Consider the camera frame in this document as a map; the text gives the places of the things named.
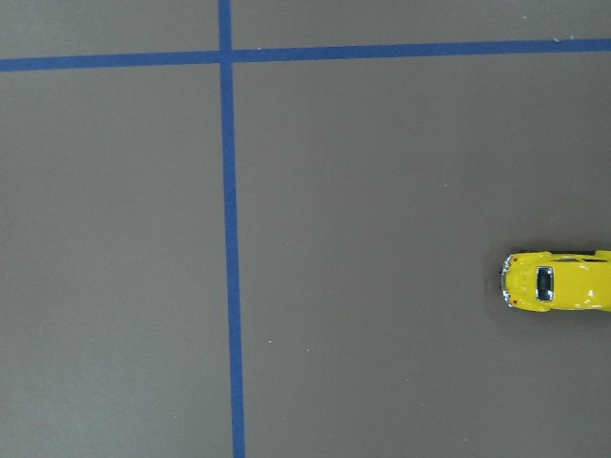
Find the yellow beetle toy car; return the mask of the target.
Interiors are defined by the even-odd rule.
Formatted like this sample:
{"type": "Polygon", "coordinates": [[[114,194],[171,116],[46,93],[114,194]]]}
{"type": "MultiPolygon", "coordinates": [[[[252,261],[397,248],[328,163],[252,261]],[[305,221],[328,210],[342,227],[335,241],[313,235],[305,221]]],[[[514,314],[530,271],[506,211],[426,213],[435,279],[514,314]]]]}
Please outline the yellow beetle toy car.
{"type": "Polygon", "coordinates": [[[522,251],[499,271],[505,303],[530,312],[610,310],[610,252],[522,251]]]}

